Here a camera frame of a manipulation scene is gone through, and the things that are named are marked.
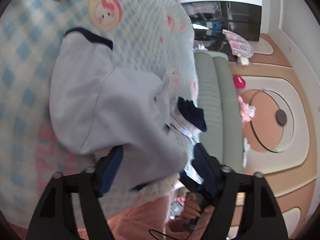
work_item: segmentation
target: bolt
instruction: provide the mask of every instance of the bolt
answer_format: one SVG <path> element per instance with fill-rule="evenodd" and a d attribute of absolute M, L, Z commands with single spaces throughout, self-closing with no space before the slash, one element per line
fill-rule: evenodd
<path fill-rule="evenodd" d="M 59 179 L 59 178 L 61 178 L 62 176 L 63 176 L 62 172 L 56 172 L 56 173 L 54 173 L 53 178 L 54 178 L 54 179 Z"/>
<path fill-rule="evenodd" d="M 84 172 L 85 173 L 93 173 L 96 171 L 96 168 L 95 167 L 87 167 Z"/>
<path fill-rule="evenodd" d="M 254 173 L 254 175 L 257 177 L 257 178 L 263 178 L 264 177 L 264 174 L 260 171 L 257 171 Z"/>
<path fill-rule="evenodd" d="M 223 167 L 221 168 L 221 170 L 222 170 L 223 172 L 225 172 L 225 173 L 231 172 L 231 168 L 228 167 L 228 166 L 223 166 Z"/>

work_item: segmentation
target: navy trim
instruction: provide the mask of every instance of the navy trim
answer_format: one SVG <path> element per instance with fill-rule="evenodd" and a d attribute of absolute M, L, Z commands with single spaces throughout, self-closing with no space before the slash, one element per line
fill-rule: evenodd
<path fill-rule="evenodd" d="M 100 196 L 103 196 L 105 193 L 109 192 L 112 182 L 118 172 L 118 169 L 123 159 L 122 146 L 113 147 L 113 150 L 115 150 L 114 155 L 111 157 L 108 166 L 105 168 L 104 172 L 100 177 Z"/>
<path fill-rule="evenodd" d="M 150 183 L 145 183 L 145 184 L 140 184 L 138 186 L 135 186 L 134 188 L 131 189 L 131 191 L 140 191 L 142 190 L 145 186 L 149 185 Z"/>
<path fill-rule="evenodd" d="M 101 36 L 98 36 L 92 32 L 89 32 L 88 30 L 84 28 L 74 28 L 66 32 L 64 36 L 67 36 L 71 32 L 80 32 L 83 34 L 83 36 L 92 43 L 101 43 L 104 45 L 107 45 L 110 49 L 113 49 L 113 42 L 109 41 L 105 38 L 102 38 Z"/>

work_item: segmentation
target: cabinet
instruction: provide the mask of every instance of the cabinet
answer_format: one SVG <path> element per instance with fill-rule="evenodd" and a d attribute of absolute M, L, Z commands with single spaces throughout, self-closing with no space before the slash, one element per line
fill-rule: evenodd
<path fill-rule="evenodd" d="M 206 27 L 197 31 L 215 40 L 223 29 L 235 32 L 249 41 L 260 35 L 262 0 L 181 0 L 193 24 Z"/>

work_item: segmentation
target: hello kitty print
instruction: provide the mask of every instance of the hello kitty print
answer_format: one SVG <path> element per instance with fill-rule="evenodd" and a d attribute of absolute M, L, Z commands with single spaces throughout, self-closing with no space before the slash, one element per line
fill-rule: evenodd
<path fill-rule="evenodd" d="M 118 0 L 89 0 L 91 20 L 101 30 L 111 30 L 121 21 L 122 9 Z"/>

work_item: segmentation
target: pink plush toy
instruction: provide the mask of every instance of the pink plush toy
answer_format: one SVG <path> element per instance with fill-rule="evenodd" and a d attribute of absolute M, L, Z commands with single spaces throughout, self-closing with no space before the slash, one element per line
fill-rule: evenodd
<path fill-rule="evenodd" d="M 241 96 L 238 96 L 238 100 L 240 104 L 240 115 L 242 116 L 242 122 L 250 122 L 255 116 L 256 108 L 244 103 Z"/>

